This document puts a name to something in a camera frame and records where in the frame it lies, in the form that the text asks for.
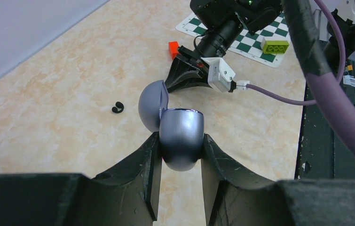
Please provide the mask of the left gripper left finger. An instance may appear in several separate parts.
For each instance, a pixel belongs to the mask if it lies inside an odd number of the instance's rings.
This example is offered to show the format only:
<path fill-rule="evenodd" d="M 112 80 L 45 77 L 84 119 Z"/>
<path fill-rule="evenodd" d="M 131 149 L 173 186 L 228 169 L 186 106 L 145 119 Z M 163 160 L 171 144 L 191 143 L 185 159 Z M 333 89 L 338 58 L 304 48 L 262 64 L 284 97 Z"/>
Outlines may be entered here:
<path fill-rule="evenodd" d="M 0 226 L 150 226 L 158 216 L 161 169 L 155 132 L 94 178 L 0 174 Z"/>

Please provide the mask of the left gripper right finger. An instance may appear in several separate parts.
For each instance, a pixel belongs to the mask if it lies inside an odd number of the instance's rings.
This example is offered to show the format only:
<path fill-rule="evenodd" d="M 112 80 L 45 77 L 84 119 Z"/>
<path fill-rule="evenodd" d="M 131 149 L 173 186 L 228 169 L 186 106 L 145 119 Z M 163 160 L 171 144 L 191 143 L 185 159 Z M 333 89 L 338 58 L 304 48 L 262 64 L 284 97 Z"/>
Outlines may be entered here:
<path fill-rule="evenodd" d="M 355 180 L 272 181 L 204 135 L 201 173 L 208 226 L 355 226 Z"/>

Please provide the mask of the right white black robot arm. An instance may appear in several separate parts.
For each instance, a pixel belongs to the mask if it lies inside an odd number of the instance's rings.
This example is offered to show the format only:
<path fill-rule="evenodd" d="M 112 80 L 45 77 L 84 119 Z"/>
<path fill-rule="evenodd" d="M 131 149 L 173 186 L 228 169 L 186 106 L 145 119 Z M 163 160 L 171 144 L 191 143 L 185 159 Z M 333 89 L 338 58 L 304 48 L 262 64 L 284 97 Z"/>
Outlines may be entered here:
<path fill-rule="evenodd" d="M 194 32 L 201 41 L 190 50 L 179 46 L 166 88 L 169 92 L 207 87 L 204 57 L 223 57 L 235 41 L 246 53 L 261 48 L 260 37 L 287 37 L 289 29 L 279 0 L 193 0 Z M 355 0 L 338 4 L 332 12 L 345 43 L 346 55 L 355 52 Z"/>

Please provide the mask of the purple grey earbud charging case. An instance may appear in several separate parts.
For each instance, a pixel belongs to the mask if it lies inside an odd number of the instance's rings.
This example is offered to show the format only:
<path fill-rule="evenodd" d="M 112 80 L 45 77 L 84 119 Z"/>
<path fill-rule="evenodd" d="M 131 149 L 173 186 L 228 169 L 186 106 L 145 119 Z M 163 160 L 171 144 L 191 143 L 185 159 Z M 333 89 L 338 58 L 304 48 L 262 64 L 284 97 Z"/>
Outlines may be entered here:
<path fill-rule="evenodd" d="M 142 91 L 138 113 L 150 132 L 159 133 L 166 165 L 174 171 L 188 171 L 200 158 L 205 118 L 198 110 L 168 108 L 168 103 L 169 93 L 164 81 L 154 81 Z"/>

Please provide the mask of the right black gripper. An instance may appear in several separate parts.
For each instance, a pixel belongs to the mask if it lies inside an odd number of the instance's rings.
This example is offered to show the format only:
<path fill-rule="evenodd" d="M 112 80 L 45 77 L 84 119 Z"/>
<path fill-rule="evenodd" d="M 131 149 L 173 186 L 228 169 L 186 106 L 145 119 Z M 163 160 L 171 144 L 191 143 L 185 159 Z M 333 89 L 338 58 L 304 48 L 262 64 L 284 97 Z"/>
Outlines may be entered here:
<path fill-rule="evenodd" d="M 183 45 L 177 48 L 178 54 L 172 61 L 165 85 L 169 93 L 178 90 L 207 87 L 209 65 L 200 59 L 200 53 L 205 57 L 215 56 L 215 48 L 199 45 L 197 50 L 190 50 Z"/>

